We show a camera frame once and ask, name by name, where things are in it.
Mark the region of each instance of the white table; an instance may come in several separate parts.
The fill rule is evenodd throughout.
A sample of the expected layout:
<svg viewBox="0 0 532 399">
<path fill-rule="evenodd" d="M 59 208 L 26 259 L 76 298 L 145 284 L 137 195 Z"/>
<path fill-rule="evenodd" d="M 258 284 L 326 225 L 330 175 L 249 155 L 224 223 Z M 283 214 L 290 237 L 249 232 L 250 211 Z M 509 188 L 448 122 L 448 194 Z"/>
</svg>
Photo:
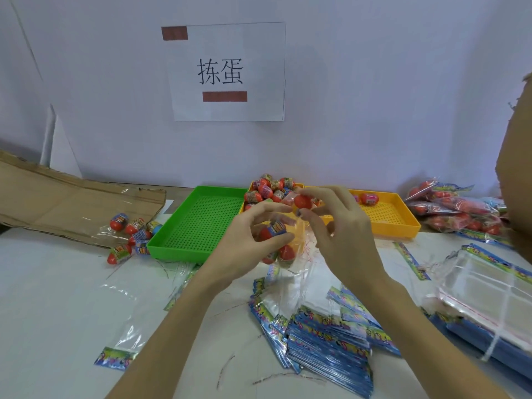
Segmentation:
<svg viewBox="0 0 532 399">
<path fill-rule="evenodd" d="M 408 244 L 418 261 L 439 260 L 468 243 L 455 236 L 434 235 L 419 234 Z M 377 245 L 387 271 L 412 294 L 420 295 L 428 288 L 404 261 L 387 259 L 393 256 L 385 253 L 389 241 L 377 241 Z M 427 246 L 432 247 L 433 257 L 423 257 Z M 491 250 L 523 265 L 515 253 Z M 148 314 L 143 318 L 149 325 L 147 333 L 155 330 L 166 314 L 163 307 L 174 287 L 173 274 L 167 278 L 156 261 L 140 257 L 113 273 L 102 248 L 23 229 L 0 236 L 0 253 L 0 398 L 104 397 L 122 373 L 93 362 L 112 343 L 136 303 L 142 302 L 143 313 Z M 265 339 L 258 338 L 261 332 L 246 305 L 252 280 L 265 275 L 266 269 L 259 265 L 212 303 L 175 397 L 357 397 L 331 382 L 294 375 L 277 375 L 254 384 L 287 372 Z M 103 284 L 125 288 L 138 301 L 100 287 Z M 232 355 L 217 388 L 220 371 Z M 375 351 L 372 367 L 373 398 L 427 397 L 404 360 Z M 482 368 L 515 398 L 530 397 L 490 367 Z"/>
</svg>

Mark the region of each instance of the yellow tray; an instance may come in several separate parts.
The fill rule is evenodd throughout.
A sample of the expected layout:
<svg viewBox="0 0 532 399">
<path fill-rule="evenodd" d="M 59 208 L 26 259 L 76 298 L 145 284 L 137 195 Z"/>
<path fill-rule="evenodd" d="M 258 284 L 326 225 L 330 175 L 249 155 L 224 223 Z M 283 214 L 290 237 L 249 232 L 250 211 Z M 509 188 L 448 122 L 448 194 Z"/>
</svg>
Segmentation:
<svg viewBox="0 0 532 399">
<path fill-rule="evenodd" d="M 379 196 L 379 202 L 375 206 L 360 207 L 368 214 L 371 220 L 371 231 L 375 235 L 399 238 L 414 238 L 421 228 L 421 224 L 410 212 L 402 198 L 396 193 L 372 190 L 349 189 L 352 195 L 362 193 L 374 193 Z M 331 215 L 324 215 L 325 224 L 333 220 Z"/>
<path fill-rule="evenodd" d="M 302 184 L 302 183 L 294 183 L 294 187 L 304 188 L 305 185 Z M 252 191 L 252 190 L 253 190 L 253 182 L 251 182 L 251 183 L 249 184 L 249 189 L 248 189 L 247 191 Z M 245 204 L 245 202 L 244 202 L 244 197 L 242 196 L 242 206 L 240 207 L 240 211 L 238 212 L 238 214 L 244 212 L 244 204 Z"/>
</svg>

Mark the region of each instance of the cardboard box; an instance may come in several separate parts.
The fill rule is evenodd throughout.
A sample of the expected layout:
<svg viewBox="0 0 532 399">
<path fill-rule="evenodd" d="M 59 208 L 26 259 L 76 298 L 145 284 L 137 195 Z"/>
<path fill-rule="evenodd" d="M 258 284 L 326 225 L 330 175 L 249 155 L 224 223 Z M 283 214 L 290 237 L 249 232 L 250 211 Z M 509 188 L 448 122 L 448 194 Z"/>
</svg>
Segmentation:
<svg viewBox="0 0 532 399">
<path fill-rule="evenodd" d="M 496 172 L 517 251 L 532 263 L 532 73 L 508 123 Z"/>
<path fill-rule="evenodd" d="M 80 179 L 0 150 L 0 223 L 102 247 L 127 241 L 109 222 L 118 213 L 150 221 L 166 192 Z"/>
</svg>

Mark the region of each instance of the white paper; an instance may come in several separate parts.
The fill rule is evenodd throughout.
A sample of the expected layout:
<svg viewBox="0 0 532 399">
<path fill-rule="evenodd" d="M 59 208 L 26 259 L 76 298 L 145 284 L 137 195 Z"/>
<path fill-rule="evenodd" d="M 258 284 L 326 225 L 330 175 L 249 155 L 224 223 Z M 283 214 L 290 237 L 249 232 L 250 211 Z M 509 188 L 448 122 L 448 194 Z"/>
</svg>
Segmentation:
<svg viewBox="0 0 532 399">
<path fill-rule="evenodd" d="M 284 120 L 284 22 L 196 25 L 187 32 L 188 40 L 164 41 L 175 120 Z M 203 102 L 204 91 L 245 91 L 247 102 Z"/>
</svg>

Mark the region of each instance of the right hand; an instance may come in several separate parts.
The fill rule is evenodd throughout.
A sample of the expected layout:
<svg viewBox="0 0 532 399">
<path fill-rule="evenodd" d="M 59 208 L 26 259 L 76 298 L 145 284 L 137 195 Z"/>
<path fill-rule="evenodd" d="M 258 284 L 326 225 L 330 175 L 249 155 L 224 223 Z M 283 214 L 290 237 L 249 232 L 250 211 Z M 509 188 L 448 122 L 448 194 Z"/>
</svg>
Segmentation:
<svg viewBox="0 0 532 399">
<path fill-rule="evenodd" d="M 327 266 L 343 284 L 358 290 L 352 291 L 357 295 L 388 277 L 375 246 L 370 219 L 345 187 L 310 187 L 300 193 L 325 203 L 313 210 L 301 209 L 301 218 L 310 223 Z M 319 216 L 327 214 L 334 221 L 325 226 Z"/>
</svg>

